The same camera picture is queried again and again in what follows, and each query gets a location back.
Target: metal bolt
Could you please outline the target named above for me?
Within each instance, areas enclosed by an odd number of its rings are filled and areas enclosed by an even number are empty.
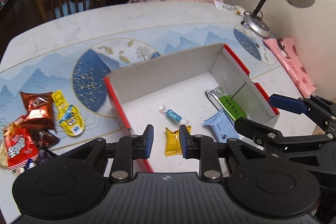
[[[218,179],[221,176],[221,173],[216,170],[208,170],[204,172],[204,176],[208,179]]]
[[[126,171],[114,171],[112,174],[111,174],[112,178],[114,179],[125,179],[128,177],[128,173]]]

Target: lamp base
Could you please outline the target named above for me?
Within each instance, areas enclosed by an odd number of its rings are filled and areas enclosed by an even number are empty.
[[[270,38],[271,32],[269,30],[269,27],[266,25],[263,20],[258,17],[254,16],[251,13],[245,13],[243,17],[243,21],[248,24],[250,29],[254,31],[257,35],[263,37],[263,38]]]

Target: candy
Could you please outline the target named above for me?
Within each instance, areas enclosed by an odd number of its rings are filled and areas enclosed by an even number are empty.
[[[226,143],[228,138],[239,139],[239,135],[234,126],[224,114],[224,109],[221,109],[211,118],[205,120],[203,125],[210,126],[212,128],[220,143]]]
[[[46,129],[30,129],[29,133],[39,150],[43,147],[52,147],[60,141],[59,138]]]
[[[28,129],[11,123],[4,128],[3,135],[6,143],[9,170],[24,167],[29,159],[33,161],[37,159],[38,150],[29,135]]]
[[[28,114],[20,126],[24,128],[48,128],[55,130],[52,92],[33,94],[20,92]]]
[[[36,163],[33,162],[32,159],[29,159],[24,168],[25,168],[25,170],[28,170],[28,169],[33,168],[35,166],[36,166]]]
[[[0,167],[8,167],[7,150],[4,141],[0,141]]]
[[[187,126],[187,130],[189,131],[189,133],[191,133],[191,126]],[[168,128],[166,128],[166,136],[167,136],[166,151],[165,151],[166,157],[173,155],[181,155],[182,150],[179,141],[179,130],[173,132]]]
[[[18,177],[18,176],[21,175],[24,171],[25,171],[25,168],[24,168],[24,167],[20,167],[20,168],[18,168],[18,169],[13,170],[13,173],[14,173],[14,175],[16,175],[16,176]]]
[[[51,151],[49,151],[48,149],[46,148],[42,148],[40,151],[39,151],[39,160],[37,161],[37,164],[40,165],[44,162],[47,162],[53,158],[57,157],[57,155]]]
[[[160,112],[165,113],[169,118],[171,118],[175,122],[180,122],[182,124],[187,123],[188,121],[186,119],[183,119],[180,115],[178,115],[175,111],[169,109],[166,106],[160,107]]]
[[[84,120],[79,110],[74,105],[69,105],[63,93],[57,90],[52,94],[55,105],[58,108],[58,123],[70,136],[77,136],[84,131]]]
[[[212,103],[217,107],[217,109],[220,110],[220,108],[224,108],[233,121],[240,117],[246,118],[245,112],[236,104],[236,102],[225,92],[222,87],[218,86],[213,90],[206,90],[205,93]]]

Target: circular painting pattern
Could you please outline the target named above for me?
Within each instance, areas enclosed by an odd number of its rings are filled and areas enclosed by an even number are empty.
[[[254,58],[269,65],[277,62],[277,58],[263,40],[251,30],[239,25],[234,28],[234,35],[239,44]]]
[[[111,106],[103,78],[111,71],[160,56],[150,45],[130,38],[100,42],[77,61],[72,84],[78,100],[89,110],[110,117]]]

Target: pink plastic bag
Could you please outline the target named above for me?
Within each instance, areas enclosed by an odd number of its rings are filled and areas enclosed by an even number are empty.
[[[316,90],[316,86],[297,56],[294,39],[270,38],[265,39],[264,42],[286,69],[301,94],[309,97]]]

